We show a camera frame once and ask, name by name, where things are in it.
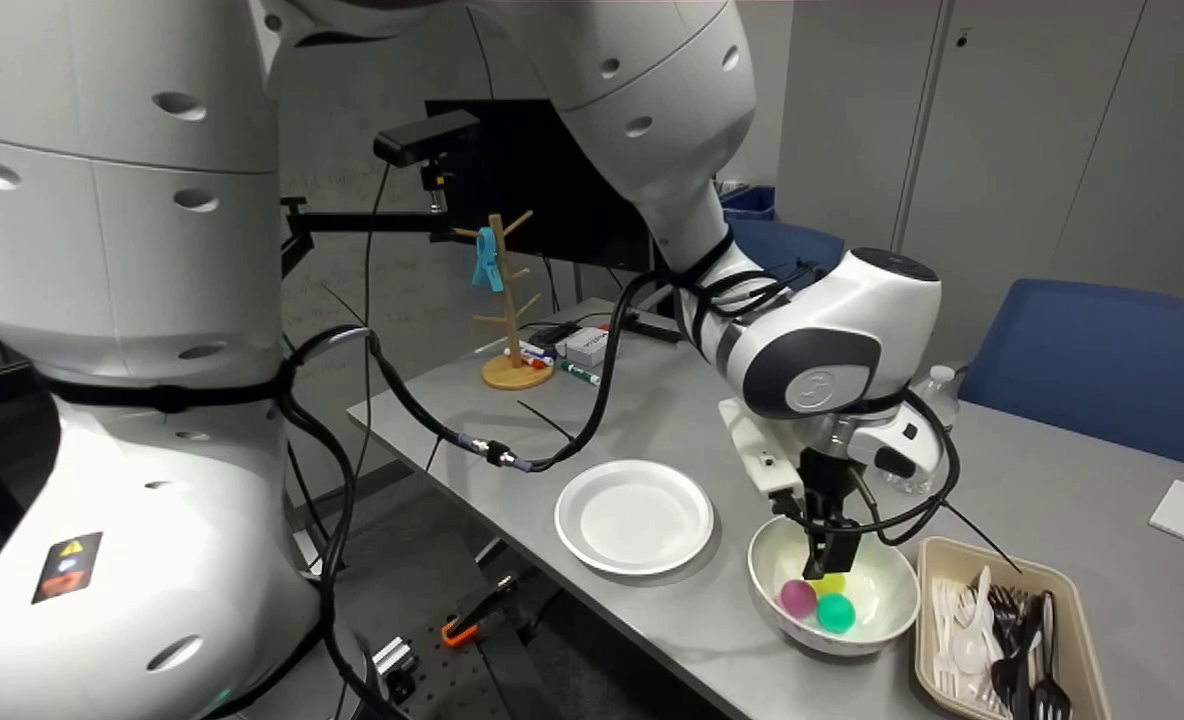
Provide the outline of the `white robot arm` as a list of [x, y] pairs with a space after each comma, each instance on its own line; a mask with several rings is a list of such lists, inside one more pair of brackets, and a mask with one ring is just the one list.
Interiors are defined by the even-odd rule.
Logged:
[[[217, 720], [334, 634], [285, 512], [300, 349], [282, 335], [277, 77], [438, 0], [0, 0], [0, 341], [50, 386], [57, 464], [0, 549], [0, 720]], [[918, 472], [946, 285], [851, 246], [760, 269], [717, 176], [758, 80], [737, 0], [474, 0], [645, 214], [694, 349], [760, 419], [839, 419]]]

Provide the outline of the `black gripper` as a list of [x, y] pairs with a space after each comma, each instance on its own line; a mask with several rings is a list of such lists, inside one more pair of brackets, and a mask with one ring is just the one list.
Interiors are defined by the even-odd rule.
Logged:
[[843, 505], [857, 490], [857, 464], [803, 447], [800, 479], [808, 529], [803, 579], [821, 579], [824, 571], [851, 571], [862, 532], [851, 532], [851, 515], [843, 512]]

